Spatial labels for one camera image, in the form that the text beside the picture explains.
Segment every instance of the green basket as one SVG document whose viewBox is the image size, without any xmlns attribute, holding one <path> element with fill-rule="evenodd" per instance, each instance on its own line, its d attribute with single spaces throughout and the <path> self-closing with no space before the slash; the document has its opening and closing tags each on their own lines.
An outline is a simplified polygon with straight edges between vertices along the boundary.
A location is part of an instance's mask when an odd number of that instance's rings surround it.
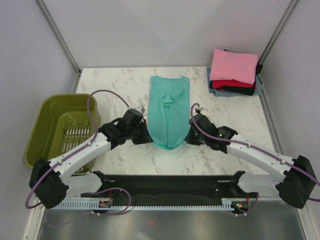
<svg viewBox="0 0 320 240">
<path fill-rule="evenodd" d="M 24 153 L 26 164 L 33 167 L 43 158 L 56 158 L 91 137 L 95 130 L 87 112 L 89 94 L 60 94 L 49 97 L 41 105 Z M 94 97 L 90 100 L 90 112 L 98 127 L 101 117 Z M 76 174 L 91 170 L 95 161 L 79 169 Z"/>
</svg>

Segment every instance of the stack of folded clothes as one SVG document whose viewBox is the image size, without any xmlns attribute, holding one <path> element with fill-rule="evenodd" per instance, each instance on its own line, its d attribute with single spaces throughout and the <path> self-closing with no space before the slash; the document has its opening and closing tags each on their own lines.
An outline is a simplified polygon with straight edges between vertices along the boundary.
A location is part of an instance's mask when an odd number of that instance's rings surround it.
<svg viewBox="0 0 320 240">
<path fill-rule="evenodd" d="M 254 54 L 215 49 L 212 66 L 207 68 L 209 92 L 217 97 L 260 95 L 258 74 L 263 66 L 257 62 Z"/>
</svg>

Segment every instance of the teal cloth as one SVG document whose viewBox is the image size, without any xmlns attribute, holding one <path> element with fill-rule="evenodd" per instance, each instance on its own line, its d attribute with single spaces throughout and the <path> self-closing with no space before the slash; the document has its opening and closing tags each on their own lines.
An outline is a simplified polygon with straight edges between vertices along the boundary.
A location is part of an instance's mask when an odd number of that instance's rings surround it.
<svg viewBox="0 0 320 240">
<path fill-rule="evenodd" d="M 185 141 L 189 132 L 189 78 L 151 77 L 148 106 L 148 131 L 153 143 L 174 149 Z"/>
</svg>

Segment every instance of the white marble surface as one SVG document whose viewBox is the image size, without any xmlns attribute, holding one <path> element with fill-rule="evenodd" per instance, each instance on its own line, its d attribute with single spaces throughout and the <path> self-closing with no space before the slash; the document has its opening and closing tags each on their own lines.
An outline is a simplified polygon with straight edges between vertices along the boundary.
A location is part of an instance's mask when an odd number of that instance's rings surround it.
<svg viewBox="0 0 320 240">
<path fill-rule="evenodd" d="M 123 96 L 130 107 L 144 106 L 148 110 L 150 77 L 190 79 L 190 105 L 197 102 L 208 111 L 202 113 L 217 126 L 228 126 L 261 146 L 273 150 L 271 137 L 258 96 L 215 97 L 208 93 L 205 67 L 140 67 L 85 68 L 77 93 L 92 93 L 108 89 Z M 121 100 L 105 92 L 94 96 L 101 114 L 101 124 L 122 117 L 127 110 Z M 207 146 L 182 145 L 164 150 L 152 143 L 133 145 L 127 141 L 100 156 L 94 166 L 105 174 L 160 175 L 233 175 L 244 170 L 265 174 L 243 159 L 213 151 Z"/>
</svg>

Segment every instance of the pink shirt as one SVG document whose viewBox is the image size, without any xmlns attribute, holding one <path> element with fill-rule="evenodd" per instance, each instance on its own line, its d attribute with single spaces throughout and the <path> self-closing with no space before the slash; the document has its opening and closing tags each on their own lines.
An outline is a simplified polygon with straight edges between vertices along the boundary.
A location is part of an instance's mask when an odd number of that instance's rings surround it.
<svg viewBox="0 0 320 240">
<path fill-rule="evenodd" d="M 236 80 L 246 84 L 255 82 L 258 56 L 214 50 L 210 80 Z"/>
</svg>

